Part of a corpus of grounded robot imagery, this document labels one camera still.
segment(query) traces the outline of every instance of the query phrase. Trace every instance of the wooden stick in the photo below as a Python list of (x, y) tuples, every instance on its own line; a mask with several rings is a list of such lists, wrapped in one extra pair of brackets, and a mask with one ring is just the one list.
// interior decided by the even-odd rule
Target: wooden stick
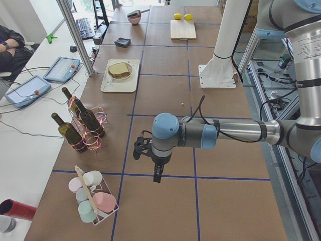
[(85, 180), (84, 180), (84, 178), (82, 177), (82, 175), (80, 173), (80, 168), (77, 165), (75, 166), (75, 171), (77, 172), (77, 175), (78, 175), (78, 177), (79, 177), (79, 179), (80, 179), (80, 181), (82, 183), (82, 186), (85, 189), (85, 192), (86, 192), (88, 200), (89, 200), (89, 202), (90, 202), (90, 204), (92, 206), (92, 209), (94, 209), (94, 212), (98, 215), (99, 214), (99, 210), (98, 210), (98, 208), (97, 208), (97, 206), (96, 206), (96, 204), (94, 202), (94, 199), (92, 199), (92, 196), (90, 195), (90, 192), (89, 192), (89, 189), (88, 189), (88, 187), (87, 187), (87, 185), (85, 183)]

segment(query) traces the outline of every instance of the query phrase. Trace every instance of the green glass bottle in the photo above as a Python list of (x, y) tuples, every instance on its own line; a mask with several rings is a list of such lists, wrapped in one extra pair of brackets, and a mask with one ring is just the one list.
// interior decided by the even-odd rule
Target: green glass bottle
[(95, 114), (91, 110), (84, 107), (84, 105), (81, 103), (79, 99), (75, 98), (74, 103), (80, 110), (79, 116), (85, 123), (86, 127), (90, 131), (97, 132), (99, 137), (103, 137), (106, 134), (106, 132), (104, 130), (104, 127), (97, 120)]
[[(65, 94), (65, 96), (67, 97), (68, 99), (68, 106), (70, 105), (70, 101), (71, 101), (71, 98), (72, 98), (72, 94), (69, 92), (69, 90), (66, 88), (66, 87), (63, 87), (61, 89), (61, 91)], [(79, 113), (80, 113), (80, 110), (78, 109), (78, 107), (76, 106), (75, 103), (72, 103), (71, 107), (70, 107), (70, 110), (71, 112), (73, 112), (73, 114), (75, 115), (75, 117), (77, 119), (80, 119), (80, 116), (79, 116)]]
[(59, 125), (59, 133), (66, 139), (73, 149), (75, 149), (77, 152), (84, 152), (87, 150), (87, 146), (83, 142), (83, 138), (72, 124), (64, 122), (57, 113), (52, 113), (51, 117)]

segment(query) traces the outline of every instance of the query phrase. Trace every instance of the yellow lemon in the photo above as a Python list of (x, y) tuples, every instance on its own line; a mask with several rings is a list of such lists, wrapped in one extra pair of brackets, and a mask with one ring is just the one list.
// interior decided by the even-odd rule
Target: yellow lemon
[(181, 14), (179, 14), (179, 13), (174, 14), (174, 19), (175, 19), (175, 20), (180, 20), (180, 19), (181, 19), (181, 17), (182, 17), (182, 15), (181, 15)]
[(193, 19), (193, 15), (191, 15), (191, 14), (186, 14), (186, 15), (184, 16), (184, 19), (185, 19), (185, 20), (192, 20), (192, 19)]

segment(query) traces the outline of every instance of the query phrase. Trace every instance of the wooden cutting board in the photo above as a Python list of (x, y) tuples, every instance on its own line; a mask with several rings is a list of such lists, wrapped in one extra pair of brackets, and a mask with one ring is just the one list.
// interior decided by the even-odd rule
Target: wooden cutting board
[(171, 39), (196, 39), (193, 20), (171, 20)]

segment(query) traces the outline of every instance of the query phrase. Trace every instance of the wristwatch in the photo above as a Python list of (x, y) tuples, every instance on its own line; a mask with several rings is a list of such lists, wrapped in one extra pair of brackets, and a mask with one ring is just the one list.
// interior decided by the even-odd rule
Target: wristwatch
[(1, 44), (5, 45), (6, 49), (9, 49), (9, 45), (6, 41), (2, 41)]

